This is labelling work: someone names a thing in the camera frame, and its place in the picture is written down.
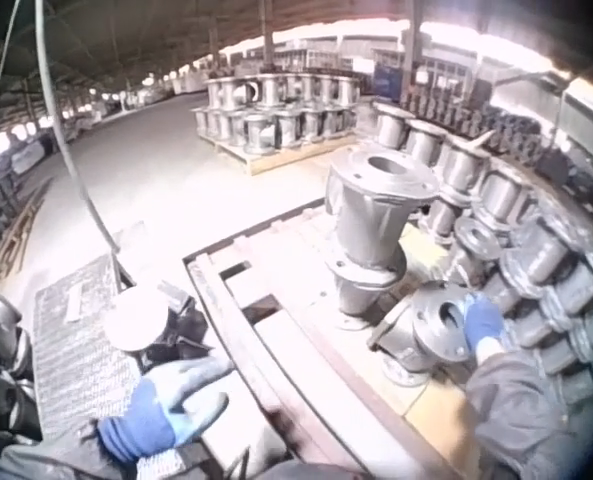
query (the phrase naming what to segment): glove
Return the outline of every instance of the glove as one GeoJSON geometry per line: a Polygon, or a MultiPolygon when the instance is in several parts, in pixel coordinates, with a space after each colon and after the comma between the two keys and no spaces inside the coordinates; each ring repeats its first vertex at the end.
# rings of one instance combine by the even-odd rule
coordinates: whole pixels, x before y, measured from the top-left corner
{"type": "Polygon", "coordinates": [[[463,307],[465,339],[472,352],[485,337],[499,339],[503,332],[503,315],[482,293],[468,293],[463,307]]]}
{"type": "Polygon", "coordinates": [[[179,360],[152,369],[134,389],[122,417],[98,422],[101,442],[124,465],[192,442],[228,404],[224,393],[196,392],[232,370],[228,359],[215,357],[179,360]]]}

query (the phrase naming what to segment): ceiling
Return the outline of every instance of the ceiling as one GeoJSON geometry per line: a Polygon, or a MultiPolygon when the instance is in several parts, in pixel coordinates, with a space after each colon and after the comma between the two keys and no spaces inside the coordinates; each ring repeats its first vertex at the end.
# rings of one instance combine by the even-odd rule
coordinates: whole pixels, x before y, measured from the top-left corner
{"type": "MultiPolygon", "coordinates": [[[[261,34],[259,0],[44,0],[51,73],[61,101],[90,87],[138,85],[209,53],[209,25],[219,46],[261,34]]],[[[412,0],[273,0],[275,31],[366,17],[408,18],[412,0]]],[[[425,19],[486,29],[573,71],[593,67],[593,2],[573,0],[420,0],[425,19]]],[[[0,0],[0,55],[13,0],[0,0]]],[[[25,99],[44,112],[35,54],[34,2],[21,2],[0,99],[0,123],[27,121],[25,99]]]]}

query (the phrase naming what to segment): wooden plank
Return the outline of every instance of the wooden plank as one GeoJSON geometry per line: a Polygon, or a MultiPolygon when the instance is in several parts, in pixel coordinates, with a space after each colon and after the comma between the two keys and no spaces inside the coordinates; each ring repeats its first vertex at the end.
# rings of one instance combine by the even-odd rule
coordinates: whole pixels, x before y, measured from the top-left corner
{"type": "Polygon", "coordinates": [[[347,135],[341,138],[326,140],[320,143],[306,144],[298,149],[279,150],[272,155],[251,155],[242,147],[234,147],[226,142],[214,140],[205,135],[198,134],[200,138],[214,145],[217,151],[223,151],[243,162],[245,172],[248,175],[258,175],[290,163],[305,160],[306,158],[316,157],[325,153],[332,152],[337,148],[351,145],[356,142],[354,135],[347,135]]]}

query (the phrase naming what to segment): sleeve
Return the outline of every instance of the sleeve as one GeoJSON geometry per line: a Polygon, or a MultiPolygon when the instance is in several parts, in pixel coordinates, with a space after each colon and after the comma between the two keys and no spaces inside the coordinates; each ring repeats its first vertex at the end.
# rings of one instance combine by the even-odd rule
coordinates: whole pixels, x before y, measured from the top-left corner
{"type": "Polygon", "coordinates": [[[467,383],[480,446],[524,480],[563,478],[573,467],[574,435],[550,388],[525,352],[490,357],[467,383]]]}
{"type": "Polygon", "coordinates": [[[98,437],[95,421],[88,421],[53,441],[35,446],[9,446],[0,458],[0,480],[127,480],[135,477],[135,465],[126,469],[109,457],[98,437]]]}

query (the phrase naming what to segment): pallet of fittings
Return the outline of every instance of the pallet of fittings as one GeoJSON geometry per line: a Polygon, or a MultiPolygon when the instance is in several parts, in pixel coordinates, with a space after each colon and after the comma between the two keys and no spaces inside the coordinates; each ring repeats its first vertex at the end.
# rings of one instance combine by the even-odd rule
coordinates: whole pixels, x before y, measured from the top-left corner
{"type": "Polygon", "coordinates": [[[360,92],[352,77],[285,72],[206,83],[208,105],[193,109],[198,135],[249,175],[355,141],[360,92]]]}

